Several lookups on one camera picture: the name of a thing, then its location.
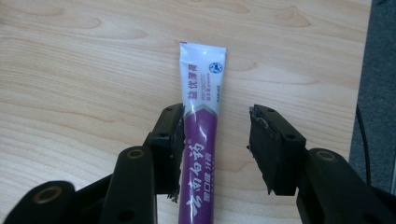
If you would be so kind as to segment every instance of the gray carpet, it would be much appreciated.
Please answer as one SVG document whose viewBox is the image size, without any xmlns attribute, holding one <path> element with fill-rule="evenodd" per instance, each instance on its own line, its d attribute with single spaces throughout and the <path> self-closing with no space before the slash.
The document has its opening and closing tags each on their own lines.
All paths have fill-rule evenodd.
<svg viewBox="0 0 396 224">
<path fill-rule="evenodd" d="M 358 105 L 371 157 L 372 185 L 390 192 L 396 156 L 396 0 L 374 0 Z M 349 162 L 363 180 L 365 162 L 355 120 Z"/>
</svg>

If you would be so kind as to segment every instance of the light wood surface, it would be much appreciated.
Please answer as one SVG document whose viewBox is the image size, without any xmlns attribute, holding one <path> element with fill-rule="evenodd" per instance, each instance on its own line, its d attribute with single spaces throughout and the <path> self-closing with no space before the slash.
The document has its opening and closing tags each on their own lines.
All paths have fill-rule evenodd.
<svg viewBox="0 0 396 224">
<path fill-rule="evenodd" d="M 77 189 L 142 145 L 180 102 L 178 42 L 226 47 L 215 223 L 300 223 L 268 196 L 246 149 L 248 107 L 267 105 L 348 157 L 369 0 L 0 0 L 0 221 L 31 188 Z M 159 223 L 178 204 L 158 199 Z"/>
</svg>

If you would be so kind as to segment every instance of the tube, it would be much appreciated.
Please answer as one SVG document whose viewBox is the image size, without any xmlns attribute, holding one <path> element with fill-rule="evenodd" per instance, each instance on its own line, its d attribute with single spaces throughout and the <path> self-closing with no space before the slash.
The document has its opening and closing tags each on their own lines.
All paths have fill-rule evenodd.
<svg viewBox="0 0 396 224">
<path fill-rule="evenodd" d="M 185 149 L 179 224 L 214 219 L 215 140 L 225 48 L 180 42 Z"/>
</svg>

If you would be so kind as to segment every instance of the wooden table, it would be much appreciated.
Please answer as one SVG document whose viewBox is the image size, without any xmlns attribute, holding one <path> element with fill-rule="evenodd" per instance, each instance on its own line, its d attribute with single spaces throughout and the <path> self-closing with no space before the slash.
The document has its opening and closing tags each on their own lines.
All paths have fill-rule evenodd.
<svg viewBox="0 0 396 224">
<path fill-rule="evenodd" d="M 0 220 L 31 188 L 112 173 L 181 99 L 179 41 L 226 47 L 215 223 L 299 223 L 246 149 L 267 105 L 348 157 L 369 0 L 0 1 Z M 158 199 L 159 223 L 178 204 Z"/>
</svg>

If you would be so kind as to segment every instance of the blue logo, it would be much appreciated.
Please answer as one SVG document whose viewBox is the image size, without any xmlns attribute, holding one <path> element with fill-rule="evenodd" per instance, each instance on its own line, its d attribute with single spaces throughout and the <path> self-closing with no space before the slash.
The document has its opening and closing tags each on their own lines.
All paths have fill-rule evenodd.
<svg viewBox="0 0 396 224">
<path fill-rule="evenodd" d="M 222 65 L 221 63 L 212 63 L 209 65 L 209 70 L 212 73 L 220 73 L 222 71 Z"/>
</svg>

